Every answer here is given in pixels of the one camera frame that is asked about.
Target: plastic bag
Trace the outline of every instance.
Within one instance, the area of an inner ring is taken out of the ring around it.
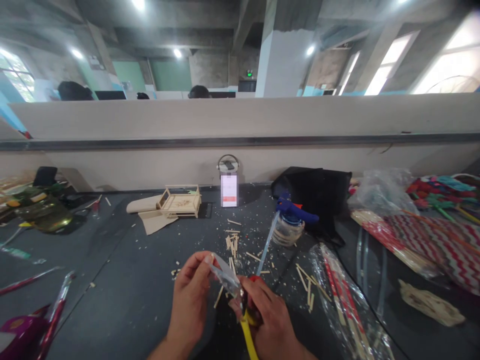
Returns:
[[[364,171],[360,187],[348,199],[348,206],[351,210],[369,209],[381,217],[404,214],[404,211],[419,215],[414,202],[405,192],[412,180],[408,169]]]
[[[315,280],[332,299],[321,296],[321,303],[344,359],[394,360],[390,337],[337,257],[321,243],[310,259]]]

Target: miniature wooden bed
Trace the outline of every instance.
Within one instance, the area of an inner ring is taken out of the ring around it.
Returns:
[[[167,218],[188,216],[198,218],[201,203],[198,185],[166,185],[158,202],[162,214]]]

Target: gray desk surface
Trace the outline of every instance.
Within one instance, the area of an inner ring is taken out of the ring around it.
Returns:
[[[237,273],[251,275],[257,268],[258,263],[245,252],[258,254],[263,249],[275,212],[270,190],[258,185],[241,186],[241,206],[238,208],[221,208],[217,189],[205,188],[201,194],[202,202],[211,206],[210,217],[181,218],[150,236],[145,235],[139,217],[125,211],[129,202],[155,195],[147,192],[106,194],[111,207],[103,200],[98,219],[87,211],[77,212],[79,227],[70,234],[25,231],[11,246],[45,258],[47,262],[32,265],[0,254],[0,287],[53,266],[62,265],[65,270],[0,297],[0,324],[53,302],[63,276],[75,270],[77,278],[68,293],[48,359],[146,358],[168,329],[174,285],[171,271],[180,268],[196,251],[214,251],[227,259],[225,229],[237,228],[227,219],[242,223]],[[0,242],[13,234],[17,224],[15,220],[0,228]],[[355,276],[359,227],[352,220],[339,220],[337,231],[346,242],[339,254]],[[298,247],[291,249],[272,244],[264,267],[271,274],[263,277],[287,302],[299,340],[319,359],[340,359],[320,301],[315,302],[309,314],[307,297],[295,270],[295,263],[304,269],[311,268],[308,251],[316,242],[304,235]],[[374,239],[370,239],[369,244],[368,298],[376,306],[381,245]],[[384,318],[389,332],[408,357],[412,360],[478,359],[480,307],[472,304],[471,296],[438,290],[412,273],[395,256],[390,253],[387,256]],[[446,328],[410,308],[400,298],[397,278],[451,301],[467,317],[467,323],[454,329]],[[96,287],[90,288],[90,282]],[[246,359],[243,335],[226,298],[222,296],[217,310],[213,309],[219,289],[219,284],[212,283],[204,338],[195,355],[199,359],[212,356]],[[393,351],[396,359],[404,359],[395,346]]]

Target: phone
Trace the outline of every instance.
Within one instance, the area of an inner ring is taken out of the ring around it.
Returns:
[[[222,208],[239,205],[239,183],[236,172],[220,173],[220,197]]]

